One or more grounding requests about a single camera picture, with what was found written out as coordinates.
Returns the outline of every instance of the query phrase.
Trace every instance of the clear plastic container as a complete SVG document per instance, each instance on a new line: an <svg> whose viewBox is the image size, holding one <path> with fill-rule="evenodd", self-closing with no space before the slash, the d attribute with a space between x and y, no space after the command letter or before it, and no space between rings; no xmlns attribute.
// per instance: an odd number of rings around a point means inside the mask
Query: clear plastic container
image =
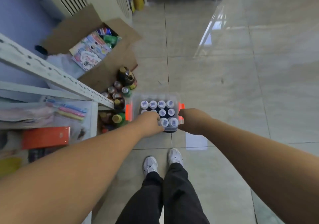
<svg viewBox="0 0 319 224"><path fill-rule="evenodd" d="M180 102L180 96L178 93L140 93L132 92L132 96L126 103L125 107L125 119L127 121L133 121L141 112L141 102L146 100L150 102L154 100L156 102L163 100L167 102L168 100L174 101L175 115L173 117L178 119L178 123L182 124L184 119L181 116L178 116L180 109L184 109L185 105ZM177 127L166 127L164 132L176 132Z"/></svg>

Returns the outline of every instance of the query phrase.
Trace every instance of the wall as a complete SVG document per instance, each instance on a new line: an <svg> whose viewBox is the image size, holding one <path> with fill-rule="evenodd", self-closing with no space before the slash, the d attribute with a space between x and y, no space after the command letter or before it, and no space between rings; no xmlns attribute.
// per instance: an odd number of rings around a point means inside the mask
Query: wall
<svg viewBox="0 0 319 224"><path fill-rule="evenodd" d="M45 38L57 24L40 6L38 0L0 0L0 33L14 40L24 48L41 56L34 46ZM0 80L38 87L47 84L0 62ZM0 90L0 97L35 102L39 95Z"/></svg>

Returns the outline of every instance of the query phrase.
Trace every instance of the foot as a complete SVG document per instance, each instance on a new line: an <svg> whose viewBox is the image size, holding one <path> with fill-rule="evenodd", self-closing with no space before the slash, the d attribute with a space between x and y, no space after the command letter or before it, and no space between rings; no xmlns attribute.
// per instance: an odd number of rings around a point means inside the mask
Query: foot
<svg viewBox="0 0 319 224"><path fill-rule="evenodd" d="M184 166L181 153L176 148L172 148L169 150L167 154L167 161L169 165L171 165L172 163L180 163L182 166Z"/></svg>
<svg viewBox="0 0 319 224"><path fill-rule="evenodd" d="M153 156L149 156L145 158L144 163L143 163L143 172L144 176L150 172L157 172L158 173L158 164L156 159Z"/></svg>

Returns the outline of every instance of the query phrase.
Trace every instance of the black pants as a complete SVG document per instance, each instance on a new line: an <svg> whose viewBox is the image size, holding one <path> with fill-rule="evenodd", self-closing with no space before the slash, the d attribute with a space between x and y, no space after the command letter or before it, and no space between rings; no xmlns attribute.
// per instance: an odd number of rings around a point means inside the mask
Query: black pants
<svg viewBox="0 0 319 224"><path fill-rule="evenodd" d="M188 173L179 163L170 165L164 180L150 172L116 224L157 224L163 206L165 224L209 224Z"/></svg>

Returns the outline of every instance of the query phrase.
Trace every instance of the cardboard box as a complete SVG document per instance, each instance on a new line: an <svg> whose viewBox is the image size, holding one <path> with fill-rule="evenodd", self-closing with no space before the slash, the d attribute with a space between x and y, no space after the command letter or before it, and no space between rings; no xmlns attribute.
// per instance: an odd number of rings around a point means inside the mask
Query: cardboard box
<svg viewBox="0 0 319 224"><path fill-rule="evenodd" d="M140 40L141 36L133 28L119 18L103 22L93 5L88 5L74 16L63 20L41 44L49 55L66 54L82 38L105 25L121 36L122 40L97 66L78 79L100 93L116 81L120 66L126 66L131 71L137 67L135 55L130 47Z"/></svg>

